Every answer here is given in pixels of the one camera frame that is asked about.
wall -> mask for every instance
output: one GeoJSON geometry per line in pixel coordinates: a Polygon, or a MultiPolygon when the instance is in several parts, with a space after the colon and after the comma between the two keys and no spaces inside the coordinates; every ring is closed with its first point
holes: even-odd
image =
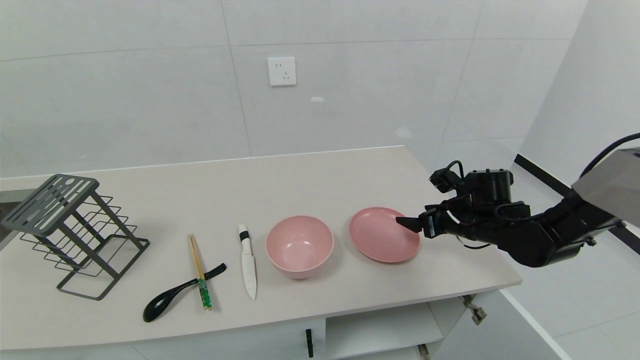
{"type": "Polygon", "coordinates": [[[0,171],[397,144],[506,167],[585,4],[5,0],[0,171]],[[298,85],[271,88],[268,56],[295,56],[298,85]]]}
{"type": "Polygon", "coordinates": [[[602,149],[640,131],[638,31],[637,1],[589,2],[523,156],[572,184],[602,149]]]}

bowl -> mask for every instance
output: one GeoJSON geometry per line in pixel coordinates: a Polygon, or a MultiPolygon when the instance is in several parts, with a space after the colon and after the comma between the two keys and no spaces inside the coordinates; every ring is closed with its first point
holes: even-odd
{"type": "Polygon", "coordinates": [[[265,241],[272,264],[292,279],[320,272],[333,250],[333,233],[314,217],[290,217],[277,223],[265,241]]]}

plate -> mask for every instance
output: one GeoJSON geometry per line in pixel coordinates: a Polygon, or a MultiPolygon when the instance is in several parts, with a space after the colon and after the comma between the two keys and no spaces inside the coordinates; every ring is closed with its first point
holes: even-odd
{"type": "Polygon", "coordinates": [[[420,249],[420,234],[396,222],[403,216],[388,208],[360,210],[349,223],[351,241],[362,254],[382,263],[409,260],[420,249]]]}

black ladle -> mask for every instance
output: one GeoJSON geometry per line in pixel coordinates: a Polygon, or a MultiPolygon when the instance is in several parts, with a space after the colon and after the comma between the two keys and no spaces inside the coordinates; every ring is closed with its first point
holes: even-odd
{"type": "MultiPolygon", "coordinates": [[[[218,265],[217,268],[204,273],[204,279],[209,280],[216,275],[222,274],[226,269],[227,269],[227,266],[224,263],[222,263],[218,265]]],[[[193,279],[191,281],[187,281],[182,285],[178,285],[173,289],[167,290],[164,293],[154,297],[154,299],[147,304],[147,306],[145,307],[145,310],[142,312],[142,319],[145,322],[154,321],[158,316],[160,316],[160,314],[162,314],[162,312],[166,309],[166,307],[169,306],[169,303],[171,302],[171,300],[173,300],[173,298],[176,295],[178,295],[180,291],[190,287],[191,285],[196,285],[196,284],[198,284],[198,280],[193,279]]]]}

door hinge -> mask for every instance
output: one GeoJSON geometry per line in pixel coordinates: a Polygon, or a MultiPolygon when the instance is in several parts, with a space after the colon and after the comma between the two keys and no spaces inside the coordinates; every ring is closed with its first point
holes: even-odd
{"type": "Polygon", "coordinates": [[[484,309],[481,307],[477,307],[473,302],[471,302],[473,300],[471,295],[460,296],[460,299],[462,300],[462,303],[467,307],[467,309],[471,310],[471,318],[474,320],[474,323],[476,325],[480,325],[482,320],[486,318],[484,309]]]}
{"type": "Polygon", "coordinates": [[[429,360],[429,349],[427,349],[427,345],[420,344],[418,345],[418,352],[420,353],[420,358],[422,360],[429,360]]]}

